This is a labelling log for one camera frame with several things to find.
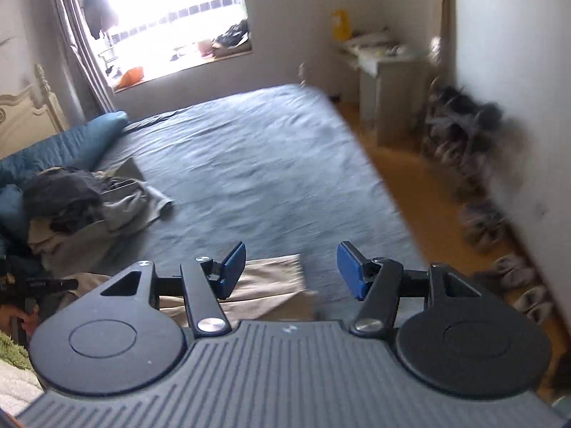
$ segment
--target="wooden floor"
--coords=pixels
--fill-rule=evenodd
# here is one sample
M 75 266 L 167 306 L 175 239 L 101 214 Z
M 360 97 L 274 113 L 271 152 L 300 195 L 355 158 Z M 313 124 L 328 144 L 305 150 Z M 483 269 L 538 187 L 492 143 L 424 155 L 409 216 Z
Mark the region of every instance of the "wooden floor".
M 463 240 L 458 223 L 461 205 L 436 178 L 413 140 L 391 148 L 376 147 L 371 134 L 360 127 L 356 106 L 340 104 L 339 111 L 391 192 L 424 259 L 448 263 L 469 275 L 489 269 L 495 259 L 513 251 L 513 246 L 506 242 L 489 254 L 481 254 Z M 506 300 L 513 302 L 523 291 L 510 292 Z M 559 357 L 568 349 L 570 338 L 559 316 L 547 320 L 543 327 L 552 342 L 553 358 L 538 393 L 551 403 L 555 395 L 549 381 Z

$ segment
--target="orange object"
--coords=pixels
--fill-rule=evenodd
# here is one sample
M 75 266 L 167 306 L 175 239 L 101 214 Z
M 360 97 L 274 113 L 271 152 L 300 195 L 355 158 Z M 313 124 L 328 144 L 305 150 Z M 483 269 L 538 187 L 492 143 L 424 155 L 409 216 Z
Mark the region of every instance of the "orange object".
M 338 9 L 331 15 L 333 17 L 333 39 L 347 41 L 353 36 L 349 22 L 349 14 L 344 9 Z
M 140 82 L 144 76 L 145 73 L 141 66 L 133 67 L 123 74 L 121 80 L 119 80 L 119 83 L 115 86 L 115 89 L 118 90 L 119 88 L 135 85 L 137 82 Z

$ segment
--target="gray bed sheet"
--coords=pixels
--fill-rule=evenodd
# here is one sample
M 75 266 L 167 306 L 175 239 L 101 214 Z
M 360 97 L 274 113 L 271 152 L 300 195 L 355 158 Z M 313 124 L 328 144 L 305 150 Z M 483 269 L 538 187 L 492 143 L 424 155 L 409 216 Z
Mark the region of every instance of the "gray bed sheet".
M 118 242 L 98 273 L 143 259 L 172 273 L 197 255 L 220 260 L 243 241 L 248 259 L 301 254 L 319 316 L 347 320 L 359 303 L 336 268 L 340 241 L 425 267 L 386 187 L 318 90 L 286 85 L 145 119 L 101 168 L 128 157 L 174 200 L 172 213 Z

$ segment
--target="blue pillow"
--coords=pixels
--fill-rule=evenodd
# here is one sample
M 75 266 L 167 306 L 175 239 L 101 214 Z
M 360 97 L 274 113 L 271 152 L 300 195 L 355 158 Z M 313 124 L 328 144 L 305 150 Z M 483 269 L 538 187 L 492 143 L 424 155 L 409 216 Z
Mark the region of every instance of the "blue pillow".
M 50 167 L 73 165 L 96 170 L 98 161 L 127 125 L 125 112 L 104 114 L 11 154 L 0 160 L 0 188 L 10 184 L 21 187 Z
M 22 190 L 16 185 L 0 189 L 0 225 L 14 241 L 24 245 L 28 242 L 30 218 L 24 211 Z

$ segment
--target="window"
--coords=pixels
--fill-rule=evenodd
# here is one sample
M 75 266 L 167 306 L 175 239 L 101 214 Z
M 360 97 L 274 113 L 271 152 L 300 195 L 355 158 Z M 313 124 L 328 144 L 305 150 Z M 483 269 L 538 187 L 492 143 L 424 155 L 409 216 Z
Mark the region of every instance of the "window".
M 119 24 L 92 48 L 110 84 L 121 73 L 143 66 L 156 78 L 203 64 L 199 41 L 212 40 L 247 18 L 242 0 L 108 0 Z

